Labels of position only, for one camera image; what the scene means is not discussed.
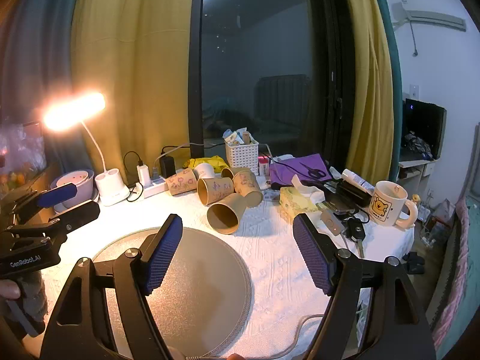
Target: gray placemat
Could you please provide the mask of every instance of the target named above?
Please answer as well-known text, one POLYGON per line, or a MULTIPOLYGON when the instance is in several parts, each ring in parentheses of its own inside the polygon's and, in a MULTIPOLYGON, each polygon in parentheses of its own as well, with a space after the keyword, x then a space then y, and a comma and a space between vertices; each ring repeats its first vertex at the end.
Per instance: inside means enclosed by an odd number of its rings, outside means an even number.
MULTIPOLYGON (((139 248, 157 231, 157 227, 150 228, 120 238, 94 261, 116 259, 128 248, 139 248)), ((106 297, 118 352, 131 358, 115 290, 106 289, 106 297)), ((225 242, 185 227, 165 279, 147 297, 147 303, 168 346, 187 357, 219 355, 234 342, 247 320, 250 274, 243 259, 225 242)))

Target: desk lamp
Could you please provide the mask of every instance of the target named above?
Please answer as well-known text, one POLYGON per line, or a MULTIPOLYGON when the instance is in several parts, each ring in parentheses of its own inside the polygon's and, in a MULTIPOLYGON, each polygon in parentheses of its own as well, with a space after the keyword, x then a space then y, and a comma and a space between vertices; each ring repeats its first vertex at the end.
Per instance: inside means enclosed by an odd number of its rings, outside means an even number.
POLYGON ((126 199, 130 193, 123 183, 118 169, 107 170, 102 150, 93 137, 84 120, 105 108, 105 99, 101 93, 90 93, 76 97, 68 102, 52 107, 45 115, 45 125, 54 131, 64 131, 76 123, 81 123, 100 153, 103 173, 95 177, 102 204, 111 206, 126 199))

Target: tissue box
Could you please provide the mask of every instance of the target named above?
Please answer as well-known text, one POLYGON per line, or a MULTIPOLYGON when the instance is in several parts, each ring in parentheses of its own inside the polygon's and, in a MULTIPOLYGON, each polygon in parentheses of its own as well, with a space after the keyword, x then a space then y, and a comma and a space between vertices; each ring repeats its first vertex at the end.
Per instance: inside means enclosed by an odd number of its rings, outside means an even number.
POLYGON ((291 221, 302 212, 318 211, 317 206, 301 195, 295 187, 280 188, 280 205, 291 221))

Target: textured blue pad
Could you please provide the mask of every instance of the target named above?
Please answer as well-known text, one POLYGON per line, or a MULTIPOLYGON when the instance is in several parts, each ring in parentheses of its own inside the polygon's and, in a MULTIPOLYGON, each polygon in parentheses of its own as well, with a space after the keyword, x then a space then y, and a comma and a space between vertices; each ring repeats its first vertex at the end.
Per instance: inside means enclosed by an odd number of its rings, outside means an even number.
POLYGON ((298 215, 293 220, 293 237, 315 286, 321 288, 325 293, 330 292, 332 284, 328 277, 328 265, 325 257, 318 248, 310 229, 298 215))
POLYGON ((182 219, 176 215, 148 262, 145 295, 150 295, 155 288, 162 284, 182 235, 182 219))
POLYGON ((50 191, 43 192, 37 199, 37 206, 42 208, 53 207, 75 197, 77 187, 73 183, 62 185, 50 191))

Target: metal screw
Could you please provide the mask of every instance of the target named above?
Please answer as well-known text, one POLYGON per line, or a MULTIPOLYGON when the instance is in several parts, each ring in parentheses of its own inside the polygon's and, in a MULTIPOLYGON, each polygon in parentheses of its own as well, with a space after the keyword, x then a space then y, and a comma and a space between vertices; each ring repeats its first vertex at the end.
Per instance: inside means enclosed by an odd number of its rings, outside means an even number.
POLYGON ((397 257, 390 256, 387 258, 387 263, 389 263, 391 266, 397 266, 400 264, 400 260, 397 257))
POLYGON ((339 249, 337 251, 337 254, 338 254, 339 257, 341 257, 343 259, 347 259, 348 257, 350 257, 352 255, 352 253, 348 249, 339 249))
POLYGON ((125 251, 125 256, 127 256, 129 259, 132 259, 133 257, 136 257, 138 255, 138 249, 136 247, 132 247, 131 249, 127 249, 125 251))
POLYGON ((82 257, 80 260, 78 260, 77 265, 79 267, 83 267, 83 265, 88 261, 87 257, 82 257))

